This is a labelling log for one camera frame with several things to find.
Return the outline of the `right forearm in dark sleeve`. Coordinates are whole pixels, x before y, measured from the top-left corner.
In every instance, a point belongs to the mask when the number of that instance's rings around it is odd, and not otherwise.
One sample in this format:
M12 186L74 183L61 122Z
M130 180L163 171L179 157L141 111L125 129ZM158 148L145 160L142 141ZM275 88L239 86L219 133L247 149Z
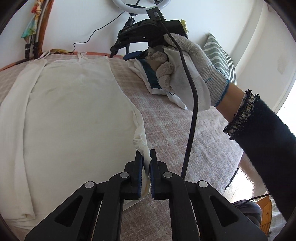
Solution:
M295 135L258 94L232 83L216 108L228 121L223 131L247 154L288 220L295 209Z

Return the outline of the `right hand in white glove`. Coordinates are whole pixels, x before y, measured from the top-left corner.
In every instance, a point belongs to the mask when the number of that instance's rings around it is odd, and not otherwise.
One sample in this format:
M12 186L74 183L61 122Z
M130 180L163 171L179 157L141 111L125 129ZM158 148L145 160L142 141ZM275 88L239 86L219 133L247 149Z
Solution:
M217 107L227 92L230 83L229 79L214 67L210 59L198 44L195 44L178 34L171 34L170 36L165 34L164 39L168 46L149 48L146 58L152 56L153 53L160 54L163 53L166 48L173 47L180 53L181 61L185 70L187 65L185 63L183 51L188 53L190 57L193 58L197 71L200 73L202 79L208 87L208 90L210 91L211 106Z

